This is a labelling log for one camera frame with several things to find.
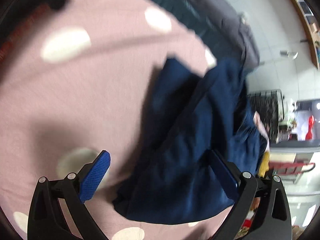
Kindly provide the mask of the grey blue bedding pile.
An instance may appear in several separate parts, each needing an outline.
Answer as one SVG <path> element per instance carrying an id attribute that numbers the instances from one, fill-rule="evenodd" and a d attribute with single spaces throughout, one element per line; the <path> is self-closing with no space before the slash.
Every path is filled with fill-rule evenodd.
<path id="1" fill-rule="evenodd" d="M 233 57 L 247 70 L 259 66 L 260 53 L 251 28 L 226 0 L 151 1 L 194 31 L 217 60 Z"/>

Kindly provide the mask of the golden yellow satin garment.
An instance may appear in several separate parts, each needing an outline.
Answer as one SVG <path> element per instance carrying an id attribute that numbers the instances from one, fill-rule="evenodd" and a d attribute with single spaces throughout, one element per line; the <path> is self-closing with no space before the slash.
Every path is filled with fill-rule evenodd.
<path id="1" fill-rule="evenodd" d="M 259 170 L 258 170 L 258 176 L 260 178 L 263 178 L 265 174 L 269 171 L 269 161 L 270 161 L 270 153 L 266 151 L 263 155 L 263 158 L 261 160 Z"/>

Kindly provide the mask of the red bottle on counter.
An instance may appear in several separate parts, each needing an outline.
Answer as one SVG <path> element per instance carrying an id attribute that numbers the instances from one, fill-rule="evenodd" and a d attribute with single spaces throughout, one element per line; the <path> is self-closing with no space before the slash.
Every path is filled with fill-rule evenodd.
<path id="1" fill-rule="evenodd" d="M 314 126 L 314 122 L 315 122 L 315 118 L 313 115 L 309 116 L 309 119 L 308 119 L 308 132 L 305 136 L 305 139 L 306 140 L 312 140 L 313 139 L 313 133 L 312 133 L 312 129 L 313 129 L 313 126 Z"/>

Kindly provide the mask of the navy blue padded jacket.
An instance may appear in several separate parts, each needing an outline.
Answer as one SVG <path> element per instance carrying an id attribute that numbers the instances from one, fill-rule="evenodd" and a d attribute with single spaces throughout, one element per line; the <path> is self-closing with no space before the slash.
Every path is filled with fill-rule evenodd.
<path id="1" fill-rule="evenodd" d="M 265 147 L 240 63 L 224 59 L 198 76 L 167 59 L 144 114 L 139 159 L 114 209 L 155 224 L 211 218 L 233 204 L 212 169 L 214 154 L 255 173 Z"/>

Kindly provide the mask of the red floral cloth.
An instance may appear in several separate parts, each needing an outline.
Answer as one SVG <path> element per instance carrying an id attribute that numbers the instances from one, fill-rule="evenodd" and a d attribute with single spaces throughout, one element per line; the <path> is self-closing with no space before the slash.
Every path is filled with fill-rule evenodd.
<path id="1" fill-rule="evenodd" d="M 23 35 L 31 29 L 32 25 L 49 11 L 48 4 L 41 4 L 13 29 L 9 36 L 4 39 L 4 42 L 1 43 L 1 63 L 20 42 Z"/>

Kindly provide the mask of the wooden wall shelf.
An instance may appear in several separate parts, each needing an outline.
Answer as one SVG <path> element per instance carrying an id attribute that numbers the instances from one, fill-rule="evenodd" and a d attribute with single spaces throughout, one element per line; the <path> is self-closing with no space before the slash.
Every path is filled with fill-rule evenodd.
<path id="1" fill-rule="evenodd" d="M 310 49 L 310 57 L 313 65 L 319 70 L 319 25 L 304 0 L 290 0 L 303 26 L 307 43 Z"/>

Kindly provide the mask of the pink polka dot bedsheet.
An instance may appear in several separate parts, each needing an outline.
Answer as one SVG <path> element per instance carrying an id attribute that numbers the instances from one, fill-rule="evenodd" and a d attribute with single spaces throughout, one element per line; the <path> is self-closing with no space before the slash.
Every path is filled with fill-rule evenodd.
<path id="1" fill-rule="evenodd" d="M 203 75 L 216 57 L 151 0 L 66 0 L 39 18 L 1 63 L 1 208 L 22 239 L 37 180 L 64 178 L 101 150 L 111 168 L 86 203 L 110 239 L 206 239 L 227 217 L 133 222 L 112 206 L 140 153 L 154 79 L 169 56 Z"/>

